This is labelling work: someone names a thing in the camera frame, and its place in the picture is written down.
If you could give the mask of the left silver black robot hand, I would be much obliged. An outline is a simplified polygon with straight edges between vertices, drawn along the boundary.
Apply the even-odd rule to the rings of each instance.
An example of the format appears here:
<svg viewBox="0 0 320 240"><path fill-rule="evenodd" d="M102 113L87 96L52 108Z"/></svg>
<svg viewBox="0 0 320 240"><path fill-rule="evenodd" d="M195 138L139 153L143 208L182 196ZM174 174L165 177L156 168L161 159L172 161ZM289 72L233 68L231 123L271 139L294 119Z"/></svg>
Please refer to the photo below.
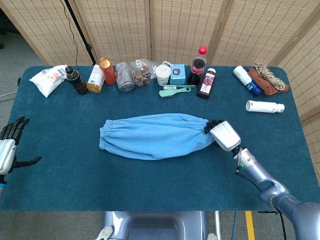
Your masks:
<svg viewBox="0 0 320 240"><path fill-rule="evenodd" d="M21 116L12 123L7 124L0 131L0 175L6 176L22 167L29 167L37 164L42 157L37 156L30 161L17 161L16 150L20 143L23 130L30 119Z"/></svg>

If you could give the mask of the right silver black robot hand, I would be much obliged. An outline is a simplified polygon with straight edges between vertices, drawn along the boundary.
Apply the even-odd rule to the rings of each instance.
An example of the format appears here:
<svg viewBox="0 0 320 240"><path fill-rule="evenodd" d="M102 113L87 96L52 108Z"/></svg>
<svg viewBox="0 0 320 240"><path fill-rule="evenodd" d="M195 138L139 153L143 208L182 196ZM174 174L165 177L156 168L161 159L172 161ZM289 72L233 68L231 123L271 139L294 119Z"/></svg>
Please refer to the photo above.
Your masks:
<svg viewBox="0 0 320 240"><path fill-rule="evenodd" d="M204 127L204 132L210 134L217 144L226 152L232 151L241 144L241 137L226 120L210 120Z"/></svg>

